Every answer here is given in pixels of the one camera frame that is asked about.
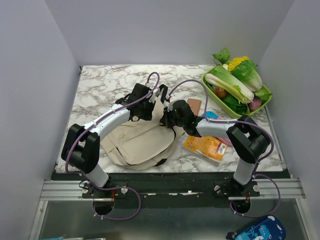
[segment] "white marble surface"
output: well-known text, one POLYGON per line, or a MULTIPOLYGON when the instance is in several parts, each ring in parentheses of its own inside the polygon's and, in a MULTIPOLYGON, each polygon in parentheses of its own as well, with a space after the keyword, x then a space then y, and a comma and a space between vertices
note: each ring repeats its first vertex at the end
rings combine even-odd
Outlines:
MULTIPOLYGON (((169 90, 177 83, 186 79, 200 80, 201 76, 212 65, 111 65, 111 66, 84 66, 80 77, 76 97, 70 115, 68 127, 77 123, 83 125, 91 122, 111 108, 114 102, 130 93, 136 83, 145 83, 151 72, 160 74, 160 84, 166 84, 169 90)), ((188 82, 181 85, 174 92, 172 99, 194 98, 202 100, 200 114, 204 111, 205 95, 200 84, 188 82)), ((223 119, 231 119, 210 98, 208 111, 212 111, 223 119)), ((265 110, 256 113, 252 118, 263 128, 270 132, 268 118, 265 110)), ((183 135, 175 152, 168 160, 157 167, 146 170, 129 170, 113 164, 107 154, 100 148, 99 164, 107 173, 171 173, 171 172, 234 172, 239 157, 233 147, 228 147, 222 162, 216 163, 188 152, 183 148, 187 136, 183 135)), ((282 171, 280 156, 275 149, 271 156, 264 159, 258 171, 282 171)), ((65 172, 65 161, 58 160, 56 167, 58 173, 65 172)))

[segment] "blue pouch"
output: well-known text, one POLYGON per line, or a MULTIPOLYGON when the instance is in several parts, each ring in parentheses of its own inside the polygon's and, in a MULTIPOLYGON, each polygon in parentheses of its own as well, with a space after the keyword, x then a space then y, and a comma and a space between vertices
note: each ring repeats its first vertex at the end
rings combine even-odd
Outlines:
POLYGON ((244 230, 229 232, 227 240, 284 240, 286 230, 281 222, 269 215, 244 230))

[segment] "white label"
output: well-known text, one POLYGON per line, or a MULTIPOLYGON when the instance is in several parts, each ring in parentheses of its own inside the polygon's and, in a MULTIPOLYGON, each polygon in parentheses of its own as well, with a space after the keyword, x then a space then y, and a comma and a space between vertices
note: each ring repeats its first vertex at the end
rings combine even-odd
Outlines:
POLYGON ((226 150, 226 146, 224 143, 222 143, 218 149, 218 154, 224 154, 226 150))

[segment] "yellow corn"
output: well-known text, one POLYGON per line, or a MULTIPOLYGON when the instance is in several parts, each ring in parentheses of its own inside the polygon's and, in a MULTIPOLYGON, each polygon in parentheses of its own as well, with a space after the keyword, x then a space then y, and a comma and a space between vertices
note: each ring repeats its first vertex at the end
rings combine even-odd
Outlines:
POLYGON ((249 58, 247 56, 235 57, 228 65, 229 72, 231 73, 231 71, 235 69, 235 67, 242 63, 244 60, 249 60, 249 58))

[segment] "wall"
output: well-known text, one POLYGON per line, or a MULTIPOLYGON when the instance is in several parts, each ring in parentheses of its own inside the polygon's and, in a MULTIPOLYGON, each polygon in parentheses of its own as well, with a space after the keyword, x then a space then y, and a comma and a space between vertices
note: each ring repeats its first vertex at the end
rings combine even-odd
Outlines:
POLYGON ((259 63, 294 0, 46 0, 81 65, 259 63))
POLYGON ((0 22, 0 239, 26 240, 79 67, 43 0, 6 1, 0 22))
POLYGON ((320 1, 296 0, 259 65, 288 169, 300 177, 320 234, 320 1))

